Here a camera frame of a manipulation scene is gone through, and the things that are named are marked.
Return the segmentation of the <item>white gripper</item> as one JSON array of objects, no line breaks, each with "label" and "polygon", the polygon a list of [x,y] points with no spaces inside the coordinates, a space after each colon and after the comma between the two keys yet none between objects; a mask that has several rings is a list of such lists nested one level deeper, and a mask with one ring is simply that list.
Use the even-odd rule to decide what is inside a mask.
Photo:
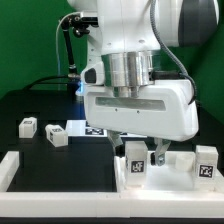
[{"label": "white gripper", "polygon": [[137,98],[114,97],[109,87],[85,86],[85,116],[91,127],[108,130],[114,154],[119,157],[124,155],[119,132],[155,137],[151,164],[162,166],[170,140],[188,140],[199,129],[196,103],[189,104],[192,95],[188,80],[156,80],[141,87]]}]

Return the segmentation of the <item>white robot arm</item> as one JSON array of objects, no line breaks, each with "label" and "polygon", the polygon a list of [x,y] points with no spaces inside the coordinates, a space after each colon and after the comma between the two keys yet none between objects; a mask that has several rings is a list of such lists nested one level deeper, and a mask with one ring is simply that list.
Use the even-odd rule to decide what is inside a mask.
[{"label": "white robot arm", "polygon": [[159,54],[205,43],[219,21],[217,0],[67,0],[74,32],[88,35],[81,73],[85,116],[107,130],[115,152],[121,133],[152,137],[152,161],[163,165],[173,141],[198,131],[196,86],[184,65],[160,67]]}]

